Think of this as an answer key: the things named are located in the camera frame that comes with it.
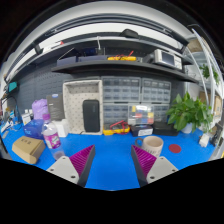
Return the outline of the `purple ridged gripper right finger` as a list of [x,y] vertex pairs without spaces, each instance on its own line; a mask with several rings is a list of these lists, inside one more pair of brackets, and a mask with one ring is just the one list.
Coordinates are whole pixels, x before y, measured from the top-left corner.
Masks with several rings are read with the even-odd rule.
[[164,156],[156,158],[135,145],[131,146],[131,156],[141,187],[178,171]]

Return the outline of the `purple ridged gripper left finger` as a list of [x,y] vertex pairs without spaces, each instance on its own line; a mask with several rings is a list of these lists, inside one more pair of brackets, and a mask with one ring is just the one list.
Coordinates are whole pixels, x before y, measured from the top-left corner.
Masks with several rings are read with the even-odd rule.
[[70,157],[60,157],[47,171],[78,186],[84,187],[87,183],[94,157],[95,146],[91,145]]

